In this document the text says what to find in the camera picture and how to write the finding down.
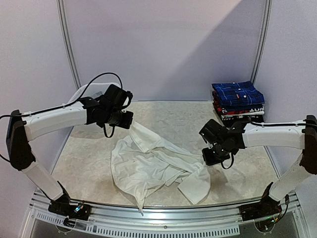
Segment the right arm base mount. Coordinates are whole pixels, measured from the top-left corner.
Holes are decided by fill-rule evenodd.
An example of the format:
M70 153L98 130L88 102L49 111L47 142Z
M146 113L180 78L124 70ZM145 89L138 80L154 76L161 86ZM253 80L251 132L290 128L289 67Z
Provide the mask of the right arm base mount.
M264 193L261 200L238 207L242 221L254 221L255 228L261 233L269 233L286 214L289 205L289 195L285 196L286 208L283 211L280 202L271 199Z

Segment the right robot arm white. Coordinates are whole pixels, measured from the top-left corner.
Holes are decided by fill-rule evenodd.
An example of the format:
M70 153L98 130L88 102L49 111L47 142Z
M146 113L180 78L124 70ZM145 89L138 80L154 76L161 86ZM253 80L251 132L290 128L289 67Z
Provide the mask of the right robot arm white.
M313 115L279 123L238 121L230 128L211 119L199 134L208 145L202 150L208 166L233 159L242 149L264 147L268 151L280 177L257 204L260 216L267 216L275 209L275 201L317 174L317 118Z

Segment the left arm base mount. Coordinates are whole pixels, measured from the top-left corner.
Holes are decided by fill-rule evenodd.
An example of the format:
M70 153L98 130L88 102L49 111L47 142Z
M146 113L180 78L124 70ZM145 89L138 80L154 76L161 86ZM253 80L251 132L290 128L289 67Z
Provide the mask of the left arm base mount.
M77 220L87 221L92 206L84 202L71 204L68 196L62 196L57 200L51 200L48 211L64 216L63 225L74 228Z

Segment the blue plaid shirt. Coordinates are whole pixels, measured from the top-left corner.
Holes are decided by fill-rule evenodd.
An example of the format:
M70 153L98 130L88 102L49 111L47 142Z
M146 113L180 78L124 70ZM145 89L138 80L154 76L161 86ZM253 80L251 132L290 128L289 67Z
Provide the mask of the blue plaid shirt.
M213 90L223 106L238 107L264 104L264 95L251 81L232 83L213 83Z

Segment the white cloth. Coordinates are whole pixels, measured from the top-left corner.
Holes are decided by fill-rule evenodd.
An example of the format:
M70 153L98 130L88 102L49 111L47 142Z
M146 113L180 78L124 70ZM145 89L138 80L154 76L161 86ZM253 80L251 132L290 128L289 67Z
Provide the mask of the white cloth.
M146 198L163 186L177 183L178 190L194 205L208 195L211 187L211 176L200 155L137 122L112 150L110 168L114 184L134 197L140 211Z

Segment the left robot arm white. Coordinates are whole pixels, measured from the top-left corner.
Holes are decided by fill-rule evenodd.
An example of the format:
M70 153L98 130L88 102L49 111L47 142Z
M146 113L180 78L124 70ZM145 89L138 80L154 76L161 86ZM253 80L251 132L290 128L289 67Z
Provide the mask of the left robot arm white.
M52 177L58 151L66 133L75 126L129 129L133 112L127 108L133 94L117 83L92 83L79 88L69 101L39 111L14 110L7 115L6 147L13 168L24 173L63 215L70 215L73 203Z

